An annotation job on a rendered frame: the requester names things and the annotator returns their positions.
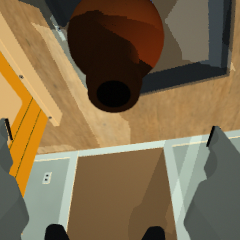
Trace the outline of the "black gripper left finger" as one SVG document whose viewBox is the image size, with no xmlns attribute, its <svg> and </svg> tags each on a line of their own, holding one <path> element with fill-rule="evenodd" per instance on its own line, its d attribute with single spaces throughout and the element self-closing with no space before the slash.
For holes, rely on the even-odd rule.
<svg viewBox="0 0 240 240">
<path fill-rule="evenodd" d="M 16 178 L 9 174 L 13 160 L 8 145 L 12 138 L 8 118 L 0 119 L 0 240 L 22 240 L 29 215 Z"/>
</svg>

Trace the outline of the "dark grey rectangular tray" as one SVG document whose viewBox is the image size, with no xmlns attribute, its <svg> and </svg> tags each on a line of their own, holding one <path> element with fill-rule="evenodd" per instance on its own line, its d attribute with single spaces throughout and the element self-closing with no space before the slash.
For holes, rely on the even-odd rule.
<svg viewBox="0 0 240 240">
<path fill-rule="evenodd" d="M 67 40 L 80 0 L 45 0 Z M 140 96 L 229 77 L 236 0 L 152 0 L 164 27 L 156 66 L 142 78 Z"/>
</svg>

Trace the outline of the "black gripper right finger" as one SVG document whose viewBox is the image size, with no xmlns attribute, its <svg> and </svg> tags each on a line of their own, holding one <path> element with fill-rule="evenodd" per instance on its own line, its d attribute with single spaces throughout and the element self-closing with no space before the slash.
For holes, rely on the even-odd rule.
<svg viewBox="0 0 240 240">
<path fill-rule="evenodd" d="M 207 179 L 198 184 L 184 227 L 191 240 L 240 240 L 240 153 L 219 126 L 212 126 L 206 147 Z"/>
</svg>

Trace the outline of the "yellow bottle crate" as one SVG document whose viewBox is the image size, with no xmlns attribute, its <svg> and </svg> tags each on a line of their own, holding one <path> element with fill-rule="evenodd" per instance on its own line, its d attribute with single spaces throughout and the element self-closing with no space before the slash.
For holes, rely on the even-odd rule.
<svg viewBox="0 0 240 240">
<path fill-rule="evenodd" d="M 9 118 L 13 138 L 8 145 L 14 161 L 9 174 L 16 178 L 24 197 L 48 117 L 0 51 L 0 119 L 3 117 Z"/>
</svg>

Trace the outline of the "brown bottle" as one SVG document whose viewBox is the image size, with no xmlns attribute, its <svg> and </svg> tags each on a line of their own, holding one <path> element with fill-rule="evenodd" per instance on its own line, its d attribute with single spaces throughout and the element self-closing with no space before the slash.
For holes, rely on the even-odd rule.
<svg viewBox="0 0 240 240">
<path fill-rule="evenodd" d="M 68 23 L 67 43 L 86 75 L 90 102 L 121 113 L 138 102 L 142 78 L 157 64 L 164 27 L 152 0 L 80 0 Z"/>
</svg>

